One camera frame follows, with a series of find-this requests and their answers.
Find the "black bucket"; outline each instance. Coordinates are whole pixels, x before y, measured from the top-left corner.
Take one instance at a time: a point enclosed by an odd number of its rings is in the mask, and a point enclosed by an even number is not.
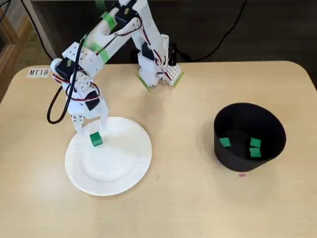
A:
[[[284,149],[286,134],[268,110],[250,103],[223,108],[213,124],[214,152],[227,168],[247,172],[276,158]]]

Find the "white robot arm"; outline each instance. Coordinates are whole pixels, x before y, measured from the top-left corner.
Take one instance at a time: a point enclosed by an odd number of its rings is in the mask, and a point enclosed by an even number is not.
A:
[[[169,38],[159,33],[147,0],[120,0],[119,3],[120,6],[104,13],[84,36],[83,47],[75,42],[62,53],[64,59],[54,59],[51,63],[53,78],[61,83],[67,95],[71,94],[67,111],[78,132],[82,131],[84,118],[101,117],[105,124],[108,107],[93,78],[130,38],[140,50],[139,76],[148,87],[156,86],[160,79],[173,86],[182,73],[178,65],[168,65]],[[123,27],[112,32],[117,24]],[[70,92],[78,54],[74,90]]]

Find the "white label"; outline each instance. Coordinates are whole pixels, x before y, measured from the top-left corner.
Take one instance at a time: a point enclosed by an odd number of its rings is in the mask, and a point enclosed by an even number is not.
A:
[[[50,73],[50,68],[31,68],[28,78],[47,78]]]

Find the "black cord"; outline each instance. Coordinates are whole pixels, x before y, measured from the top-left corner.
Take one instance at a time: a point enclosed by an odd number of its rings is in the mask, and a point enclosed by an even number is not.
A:
[[[108,45],[110,45],[110,43],[111,43],[112,41],[114,41],[115,38],[117,38],[117,36],[118,36],[118,35],[115,35],[104,47],[102,47],[100,50],[98,50],[98,51],[96,52],[96,54],[99,55],[101,51],[103,51],[105,48],[107,48]]]
[[[25,6],[23,0],[20,0],[20,1],[21,1],[21,3],[22,3],[22,5],[23,5],[23,7],[24,7],[26,13],[28,14],[28,16],[29,16],[29,18],[30,18],[30,20],[31,20],[31,22],[32,22],[32,24],[33,24],[33,27],[34,27],[34,29],[35,29],[35,31],[36,31],[36,34],[38,35],[38,38],[40,39],[40,42],[41,42],[41,45],[42,45],[43,50],[45,51],[46,55],[47,55],[51,60],[53,60],[53,57],[47,52],[47,50],[46,50],[46,48],[45,48],[45,46],[44,46],[44,43],[43,43],[43,41],[42,41],[41,35],[40,35],[40,33],[39,33],[39,30],[38,30],[38,28],[36,27],[35,22],[34,22],[33,18],[31,17],[31,14],[30,14],[29,10],[28,10],[27,7]]]
[[[68,109],[68,106],[69,106],[69,103],[70,103],[70,100],[72,98],[72,95],[73,95],[73,92],[74,92],[74,88],[75,88],[76,74],[77,74],[77,70],[78,70],[78,62],[79,62],[79,58],[80,58],[81,49],[83,48],[83,45],[84,45],[84,42],[85,42],[87,36],[95,28],[95,26],[97,26],[99,24],[99,22],[101,20],[102,20],[102,18],[100,17],[98,19],[98,21],[89,29],[87,34],[79,42],[79,46],[78,46],[78,50],[77,50],[77,54],[76,54],[76,60],[75,60],[75,64],[74,64],[73,80],[72,80],[72,82],[70,84],[69,94],[67,95],[67,99],[66,99],[66,103],[65,103],[65,106],[64,106],[64,110],[62,111],[60,117],[57,120],[51,120],[51,112],[52,112],[53,105],[54,105],[59,93],[62,90],[62,86],[60,86],[60,88],[55,93],[55,95],[54,95],[54,97],[53,97],[53,99],[52,99],[52,101],[51,101],[51,103],[49,105],[48,112],[47,112],[47,120],[48,120],[48,122],[50,124],[57,124],[57,123],[61,122],[64,119],[64,117],[65,117],[65,115],[67,113],[67,109]]]
[[[2,20],[4,19],[6,13],[8,12],[8,9],[9,9],[9,7],[10,7],[10,5],[11,5],[11,0],[8,0],[8,1],[3,2],[3,3],[0,5],[0,8],[3,7],[5,4],[7,4],[7,6],[6,6],[6,9],[5,9],[4,12],[3,12],[3,16],[0,18],[0,22],[2,22]]]
[[[176,45],[174,45],[174,47],[176,48],[177,52],[179,53],[179,55],[183,58],[183,60],[185,60],[186,62],[198,62],[198,61],[202,61],[208,57],[210,57],[211,55],[213,55],[221,46],[221,44],[223,43],[223,41],[226,39],[226,37],[234,30],[234,28],[237,26],[240,18],[241,18],[241,15],[242,15],[242,12],[247,4],[248,0],[244,0],[241,8],[240,8],[240,11],[239,11],[239,14],[238,14],[238,17],[237,19],[235,20],[235,22],[233,23],[232,27],[223,35],[223,37],[221,38],[220,42],[218,43],[217,47],[211,51],[209,54],[205,55],[204,57],[201,57],[199,59],[192,59],[188,54],[186,53],[182,53],[180,52]]]

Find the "beige table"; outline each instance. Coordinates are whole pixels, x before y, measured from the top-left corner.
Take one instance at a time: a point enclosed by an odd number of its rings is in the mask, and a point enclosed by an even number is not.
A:
[[[316,238],[317,93],[305,70],[291,62],[181,66],[176,88],[152,93],[136,65],[98,74],[110,114],[138,122],[153,143],[148,173],[113,197],[72,185],[64,169],[71,119],[46,121],[58,86],[19,72],[0,105],[0,237]],[[213,153],[213,119],[236,102],[267,108],[287,133],[284,152],[242,178]]]

